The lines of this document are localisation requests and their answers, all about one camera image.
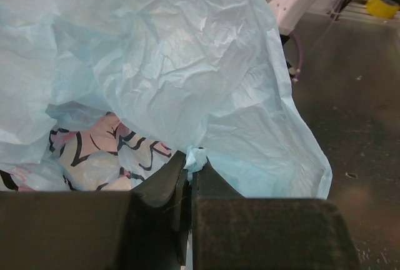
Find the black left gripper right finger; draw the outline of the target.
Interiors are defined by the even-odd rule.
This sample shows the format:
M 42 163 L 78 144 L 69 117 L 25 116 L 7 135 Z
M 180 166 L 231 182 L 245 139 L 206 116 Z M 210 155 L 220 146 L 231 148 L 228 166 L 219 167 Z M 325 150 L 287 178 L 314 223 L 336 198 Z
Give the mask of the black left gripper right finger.
M 207 163 L 192 180 L 194 269 L 358 269 L 348 227 L 320 199 L 248 199 Z

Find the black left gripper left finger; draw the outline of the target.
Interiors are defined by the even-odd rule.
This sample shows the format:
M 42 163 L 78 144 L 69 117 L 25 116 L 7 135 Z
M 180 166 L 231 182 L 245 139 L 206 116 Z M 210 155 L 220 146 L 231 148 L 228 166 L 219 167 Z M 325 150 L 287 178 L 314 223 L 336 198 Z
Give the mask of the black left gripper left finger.
M 185 155 L 130 191 L 1 193 L 2 269 L 179 269 Z

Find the light blue printed plastic bag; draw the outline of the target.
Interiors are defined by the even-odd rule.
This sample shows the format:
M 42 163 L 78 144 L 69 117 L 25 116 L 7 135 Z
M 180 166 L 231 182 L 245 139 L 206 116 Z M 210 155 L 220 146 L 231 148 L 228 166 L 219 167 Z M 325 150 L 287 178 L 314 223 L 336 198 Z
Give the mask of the light blue printed plastic bag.
M 327 198 L 266 0 L 1 0 L 1 189 L 129 190 L 177 153 L 247 198 Z

